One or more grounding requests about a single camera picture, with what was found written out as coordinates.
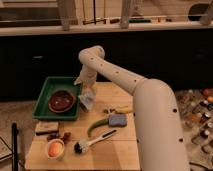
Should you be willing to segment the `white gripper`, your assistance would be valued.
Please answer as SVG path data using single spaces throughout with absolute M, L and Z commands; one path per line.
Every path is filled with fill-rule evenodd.
M 74 81 L 74 84 L 75 85 L 82 84 L 85 89 L 92 90 L 94 84 L 96 83 L 96 79 L 97 79 L 97 72 L 94 69 L 86 65 L 83 65 L 79 73 L 79 76 Z

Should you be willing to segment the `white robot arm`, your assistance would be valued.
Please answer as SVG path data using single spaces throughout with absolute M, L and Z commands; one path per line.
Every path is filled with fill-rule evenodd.
M 101 74 L 133 96 L 135 131 L 142 171 L 190 171 L 176 98 L 168 84 L 107 62 L 101 46 L 79 52 L 76 83 L 93 86 Z

